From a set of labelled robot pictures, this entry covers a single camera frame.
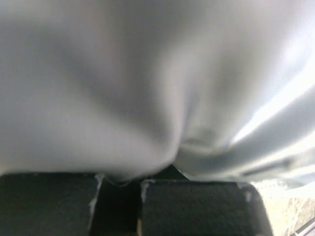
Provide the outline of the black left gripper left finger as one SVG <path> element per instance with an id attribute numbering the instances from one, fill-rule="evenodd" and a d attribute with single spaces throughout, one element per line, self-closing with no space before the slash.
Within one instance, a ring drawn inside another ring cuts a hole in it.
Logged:
<path id="1" fill-rule="evenodd" d="M 0 177 L 2 236 L 88 236 L 103 174 Z"/>

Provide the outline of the grey pillowcase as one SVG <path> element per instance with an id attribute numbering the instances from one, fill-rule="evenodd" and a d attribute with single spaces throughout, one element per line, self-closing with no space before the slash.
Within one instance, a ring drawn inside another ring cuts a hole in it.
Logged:
<path id="1" fill-rule="evenodd" d="M 315 172 L 312 0 L 3 0 L 0 172 Z"/>

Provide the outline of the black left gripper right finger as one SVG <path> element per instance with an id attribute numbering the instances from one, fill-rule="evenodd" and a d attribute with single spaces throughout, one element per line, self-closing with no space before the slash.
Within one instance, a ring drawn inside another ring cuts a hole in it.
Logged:
<path id="1" fill-rule="evenodd" d="M 150 177 L 141 183 L 143 236 L 271 236 L 261 195 L 250 183 Z"/>

